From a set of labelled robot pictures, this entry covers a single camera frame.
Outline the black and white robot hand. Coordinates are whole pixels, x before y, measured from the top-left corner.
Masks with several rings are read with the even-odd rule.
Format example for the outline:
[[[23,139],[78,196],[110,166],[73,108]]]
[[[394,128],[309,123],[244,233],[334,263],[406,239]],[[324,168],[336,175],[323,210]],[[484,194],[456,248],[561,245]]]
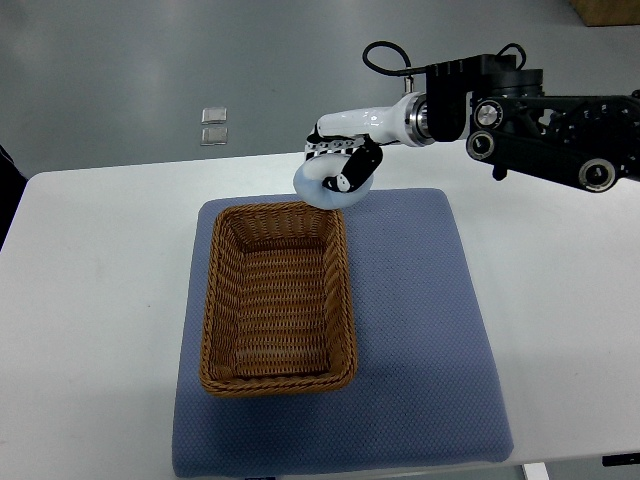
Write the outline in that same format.
[[[423,147],[432,141],[423,128],[425,96],[407,94],[392,106],[368,107],[326,114],[306,138],[305,160],[329,153],[348,155],[342,171],[322,185],[336,192],[353,192],[374,175],[391,144]]]

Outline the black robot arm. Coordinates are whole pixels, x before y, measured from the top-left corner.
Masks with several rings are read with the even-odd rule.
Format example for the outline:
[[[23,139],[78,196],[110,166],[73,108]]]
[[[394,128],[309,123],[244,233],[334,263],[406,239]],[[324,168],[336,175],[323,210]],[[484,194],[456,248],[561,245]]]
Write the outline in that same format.
[[[639,94],[548,96],[543,72],[526,68],[516,43],[496,54],[411,64],[391,71],[369,58],[371,70],[411,80],[425,78],[426,98],[409,126],[436,142],[465,136],[467,154],[492,165],[495,180],[511,171],[579,190],[602,193],[618,180],[639,178]]]

